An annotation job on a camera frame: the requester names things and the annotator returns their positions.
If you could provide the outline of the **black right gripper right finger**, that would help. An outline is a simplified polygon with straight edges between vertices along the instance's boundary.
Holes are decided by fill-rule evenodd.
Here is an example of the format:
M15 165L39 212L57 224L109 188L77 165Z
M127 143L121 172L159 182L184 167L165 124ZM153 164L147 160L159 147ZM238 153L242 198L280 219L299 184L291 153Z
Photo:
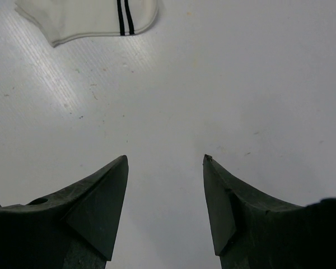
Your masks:
M203 181L222 268L336 268L336 198L308 206L279 200L209 155Z

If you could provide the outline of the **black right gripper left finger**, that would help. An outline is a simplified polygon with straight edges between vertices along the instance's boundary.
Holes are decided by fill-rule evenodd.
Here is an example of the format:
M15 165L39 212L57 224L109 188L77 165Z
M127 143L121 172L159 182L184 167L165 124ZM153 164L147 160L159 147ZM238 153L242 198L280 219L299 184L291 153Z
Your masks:
M0 268L104 268L112 259L127 181L123 155L26 205L0 205Z

